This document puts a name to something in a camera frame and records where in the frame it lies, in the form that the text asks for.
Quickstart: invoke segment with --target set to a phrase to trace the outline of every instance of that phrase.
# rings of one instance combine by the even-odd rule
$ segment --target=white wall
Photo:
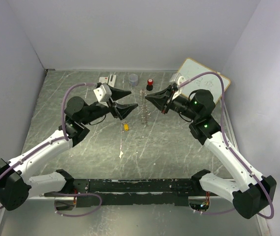
[[[221,71],[260,0],[8,0],[45,68]]]
[[[227,107],[241,152],[278,185],[272,235],[280,236],[280,1],[262,0],[223,74]]]
[[[21,153],[44,70],[12,9],[0,0],[0,158]]]

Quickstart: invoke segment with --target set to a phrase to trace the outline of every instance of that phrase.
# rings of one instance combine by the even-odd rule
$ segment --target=clear plastic cup
[[[129,82],[132,87],[137,86],[139,83],[139,77],[136,74],[129,75]]]

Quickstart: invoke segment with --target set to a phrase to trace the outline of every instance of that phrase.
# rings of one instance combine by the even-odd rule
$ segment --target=tabletop
[[[131,87],[129,74],[139,76],[139,84]],[[130,90],[131,95],[120,99],[121,104],[139,103],[140,90],[149,78],[154,81],[154,93],[165,89],[174,72],[114,72],[114,71],[48,71],[29,133],[24,145],[27,151],[48,138],[61,124],[61,102],[65,92],[74,84],[97,83],[99,77],[116,74],[115,87]],[[80,87],[72,96],[82,97],[88,104],[96,101],[92,88]],[[90,133],[77,146],[51,159],[38,175],[64,169],[74,178],[186,178],[207,169],[219,177],[231,178],[222,163],[190,134],[189,123],[177,113],[162,114],[147,101],[148,123],[141,121],[141,106],[122,121],[107,115],[104,122],[88,126]],[[219,121],[220,105],[213,117]]]

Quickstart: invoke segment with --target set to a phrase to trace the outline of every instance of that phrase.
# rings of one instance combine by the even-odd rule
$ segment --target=whiteboard
[[[178,72],[181,73],[181,75],[184,76],[184,78],[187,80],[191,79],[192,77],[194,77],[198,74],[201,74],[201,73],[207,72],[207,71],[213,71],[213,70],[194,61],[191,58],[187,58],[186,61],[184,62],[184,64],[178,70]],[[226,91],[226,89],[230,85],[230,80],[222,75],[220,75],[220,76],[223,79],[224,90]],[[207,90],[211,91],[211,93],[213,95],[213,101],[215,103],[218,103],[220,97],[222,96],[222,88],[220,85],[220,81],[219,81],[218,77],[215,75],[204,75],[204,76],[192,81],[191,83],[187,84],[186,86],[184,86],[183,95],[188,97],[192,91],[197,90],[197,89],[207,89]]]

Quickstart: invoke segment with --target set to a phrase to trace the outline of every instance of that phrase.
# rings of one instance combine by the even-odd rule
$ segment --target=red button
[[[152,79],[148,79],[148,85],[153,85],[153,80]]]

